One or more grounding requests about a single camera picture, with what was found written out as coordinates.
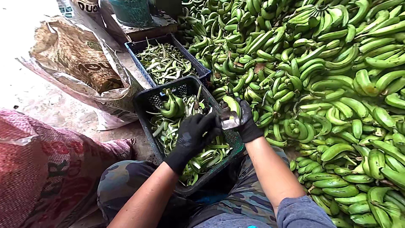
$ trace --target gloved hand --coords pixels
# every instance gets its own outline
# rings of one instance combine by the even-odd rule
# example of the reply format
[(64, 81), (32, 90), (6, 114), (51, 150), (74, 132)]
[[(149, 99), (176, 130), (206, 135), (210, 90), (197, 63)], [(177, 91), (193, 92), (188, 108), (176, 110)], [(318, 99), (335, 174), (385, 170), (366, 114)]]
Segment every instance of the gloved hand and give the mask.
[(252, 109), (249, 103), (242, 100), (240, 97), (236, 97), (235, 100), (239, 103), (242, 109), (241, 125), (238, 127), (239, 134), (242, 137), (244, 143), (253, 141), (258, 137), (264, 136), (263, 131), (257, 127), (253, 121)]
[(190, 116), (181, 122), (176, 146), (164, 161), (175, 173), (181, 175), (187, 162), (221, 133), (220, 120), (214, 112), (206, 116)]

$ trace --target person's right hand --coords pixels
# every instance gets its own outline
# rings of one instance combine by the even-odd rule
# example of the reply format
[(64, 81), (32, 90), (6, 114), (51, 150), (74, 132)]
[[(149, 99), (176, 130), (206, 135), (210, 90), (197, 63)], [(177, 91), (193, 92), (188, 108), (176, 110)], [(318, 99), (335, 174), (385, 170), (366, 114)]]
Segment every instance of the person's right hand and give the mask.
[(242, 110), (240, 119), (241, 125), (238, 127), (242, 141), (247, 143), (263, 136), (263, 131), (258, 128), (256, 123), (253, 121), (252, 109), (249, 103), (239, 97), (236, 97), (235, 100), (239, 103)]

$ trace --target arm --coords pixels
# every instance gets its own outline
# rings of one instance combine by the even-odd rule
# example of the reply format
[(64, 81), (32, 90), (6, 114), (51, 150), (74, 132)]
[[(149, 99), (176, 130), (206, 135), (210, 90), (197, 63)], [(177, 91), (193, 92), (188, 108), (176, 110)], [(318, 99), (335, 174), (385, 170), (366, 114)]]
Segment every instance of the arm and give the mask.
[(156, 227), (187, 162), (221, 133), (217, 120), (215, 113), (197, 114), (183, 120), (176, 147), (126, 202), (108, 228)]
[(121, 208), (108, 228), (156, 227), (179, 176), (163, 162)]
[(246, 143), (245, 146), (257, 178), (273, 206), (275, 214), (277, 214), (278, 206), (284, 198), (305, 196), (297, 178), (263, 136)]
[(242, 109), (239, 133), (262, 189), (277, 215), (278, 206), (284, 198), (298, 198), (304, 196), (305, 192), (294, 174), (264, 138), (262, 130), (256, 126), (248, 102), (240, 98), (237, 100)]

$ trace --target person's left hand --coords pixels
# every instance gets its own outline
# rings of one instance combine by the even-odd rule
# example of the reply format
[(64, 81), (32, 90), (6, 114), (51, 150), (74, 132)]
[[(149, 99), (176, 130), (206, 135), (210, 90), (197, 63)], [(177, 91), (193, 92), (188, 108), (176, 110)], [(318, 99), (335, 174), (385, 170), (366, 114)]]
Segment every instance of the person's left hand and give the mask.
[(180, 124), (176, 147), (164, 161), (174, 172), (181, 175), (187, 162), (221, 132), (219, 117), (214, 112), (207, 116), (196, 114), (186, 118)]

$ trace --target plastic crate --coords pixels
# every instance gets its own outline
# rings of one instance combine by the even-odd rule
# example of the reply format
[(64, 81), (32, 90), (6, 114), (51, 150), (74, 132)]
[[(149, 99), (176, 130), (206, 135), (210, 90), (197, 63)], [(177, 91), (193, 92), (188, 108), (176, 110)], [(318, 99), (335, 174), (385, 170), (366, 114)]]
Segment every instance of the plastic crate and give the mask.
[[(160, 106), (162, 105), (163, 101), (168, 100), (168, 97), (162, 93), (162, 89), (164, 88), (170, 88), (176, 96), (189, 96), (196, 95), (198, 93), (198, 88), (200, 87), (200, 85), (201, 82), (195, 77), (186, 76), (166, 83), (164, 85), (151, 88), (149, 90), (144, 90), (135, 95), (135, 97), (133, 98), (132, 101), (134, 103), (135, 110), (138, 113), (139, 121), (142, 124), (145, 135), (150, 142), (151, 149), (155, 154), (159, 164), (163, 162), (163, 158), (165, 157), (164, 150), (161, 143), (152, 136), (153, 131), (149, 122), (152, 114), (148, 114), (146, 111), (158, 112), (158, 109), (156, 109), (155, 105)], [(222, 112), (222, 108), (204, 86), (202, 87), (201, 96), (205, 101), (204, 104), (206, 107), (212, 107), (213, 111), (217, 114), (220, 114)], [(237, 156), (241, 156), (243, 154), (242, 152), (244, 151), (244, 144), (239, 136), (239, 133), (232, 130), (226, 130), (223, 132), (223, 135), (225, 141), (233, 148), (228, 153), (228, 156), (220, 163), (213, 166), (204, 175), (200, 176), (193, 186), (186, 187), (180, 182), (177, 183), (175, 188), (176, 192), (184, 196), (191, 195), (192, 193), (200, 189), (209, 179), (211, 179), (229, 163), (231, 163)]]
[[(190, 61), (191, 65), (196, 69), (197, 74), (199, 75), (198, 79), (201, 81), (205, 81), (205, 82), (207, 80), (209, 81), (211, 71), (209, 69), (207, 69), (206, 67), (204, 67), (198, 60), (196, 60), (196, 58), (194, 58), (194, 56), (192, 54), (190, 54), (187, 51), (187, 49), (184, 48), (183, 45), (181, 45), (181, 43), (175, 38), (175, 36), (173, 34), (170, 33), (170, 34), (166, 34), (161, 37), (148, 39), (148, 41), (149, 41), (149, 44), (151, 44), (151, 45), (157, 45), (159, 42), (161, 44), (169, 43), (169, 44), (177, 47), (179, 49), (180, 53), (182, 53), (184, 55), (184, 58), (187, 59), (188, 61)], [(149, 73), (146, 71), (146, 69), (144, 68), (144, 66), (142, 65), (142, 63), (139, 61), (139, 59), (136, 56), (137, 53), (143, 52), (143, 50), (145, 50), (146, 47), (148, 46), (146, 40), (139, 41), (139, 42), (128, 42), (128, 43), (125, 43), (125, 46), (128, 49), (128, 52), (131, 54), (132, 59), (135, 62), (135, 65), (137, 66), (139, 71), (141, 71), (141, 74), (144, 76), (144, 78), (148, 81), (148, 83), (152, 87), (157, 87), (157, 85), (153, 81), (152, 77), (149, 75)]]

